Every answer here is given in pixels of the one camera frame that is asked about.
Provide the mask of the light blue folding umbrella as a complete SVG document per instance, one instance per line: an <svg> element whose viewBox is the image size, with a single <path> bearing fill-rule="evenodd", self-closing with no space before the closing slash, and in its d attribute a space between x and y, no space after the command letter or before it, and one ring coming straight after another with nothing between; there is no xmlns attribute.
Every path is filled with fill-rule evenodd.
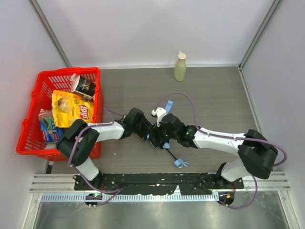
<svg viewBox="0 0 305 229"><path fill-rule="evenodd" d="M170 112L171 108L172 108L172 105L173 105L173 101L168 101L167 102L167 105L165 106L165 110L167 112L167 114ZM167 143L167 142L164 142L163 146L160 146L161 144L161 141L159 139L159 137L157 136L157 134L151 129L149 131L149 134L148 134L148 139L147 139L151 145L156 148L156 147L159 147L159 148L162 148L164 150L166 150L175 160L174 162L174 165L178 168L183 168L183 167L188 167L189 164L187 162L185 162L182 158L177 158L174 156L174 154L169 150L170 149L170 144Z"/></svg>

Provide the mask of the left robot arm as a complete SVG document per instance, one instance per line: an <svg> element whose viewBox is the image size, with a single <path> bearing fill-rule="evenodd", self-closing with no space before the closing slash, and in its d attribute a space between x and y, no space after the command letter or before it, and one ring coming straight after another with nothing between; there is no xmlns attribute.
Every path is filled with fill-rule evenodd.
<svg viewBox="0 0 305 229"><path fill-rule="evenodd" d="M90 188L100 189L103 175L90 159L95 144L128 138L132 134L146 140L152 126L143 111L137 108L132 108L121 119L109 123L87 123L77 119L58 140L56 149L68 159L68 165L80 173Z"/></svg>

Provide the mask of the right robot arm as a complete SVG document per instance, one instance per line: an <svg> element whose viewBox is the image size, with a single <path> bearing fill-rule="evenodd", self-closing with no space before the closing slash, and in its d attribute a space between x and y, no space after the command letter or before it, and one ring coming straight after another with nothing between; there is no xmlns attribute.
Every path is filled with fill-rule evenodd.
<svg viewBox="0 0 305 229"><path fill-rule="evenodd" d="M250 129L245 134L223 133L185 125L173 114L156 114L155 117L157 122L153 128L162 146L175 140L186 148L209 148L238 157L233 162L220 165L217 176L221 185L246 176L260 179L270 177L278 151L258 131Z"/></svg>

